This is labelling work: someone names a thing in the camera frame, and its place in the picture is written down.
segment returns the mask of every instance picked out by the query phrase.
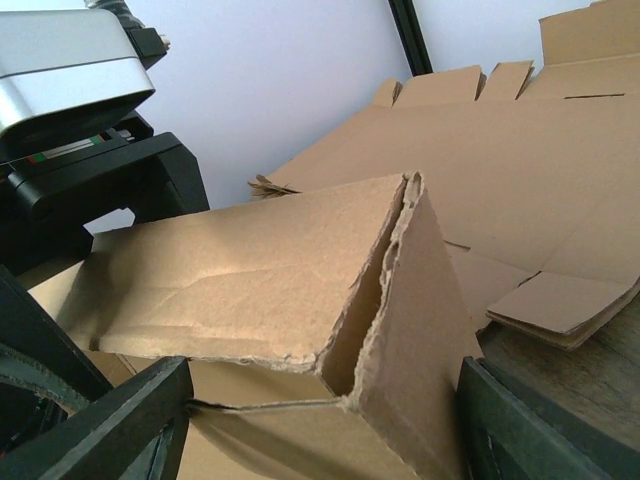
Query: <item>cardboard sheet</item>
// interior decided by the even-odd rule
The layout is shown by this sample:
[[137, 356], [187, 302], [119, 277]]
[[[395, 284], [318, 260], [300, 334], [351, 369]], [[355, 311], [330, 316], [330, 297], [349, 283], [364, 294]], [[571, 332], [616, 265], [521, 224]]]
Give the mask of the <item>cardboard sheet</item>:
[[421, 171], [478, 327], [489, 314], [575, 348], [640, 276], [639, 22], [630, 0], [544, 19], [538, 77], [516, 62], [486, 86], [478, 67], [413, 78], [268, 179], [309, 192]]
[[465, 478], [453, 395], [481, 352], [419, 174], [101, 234], [31, 294], [135, 371], [188, 357], [226, 405], [190, 444], [224, 478]]

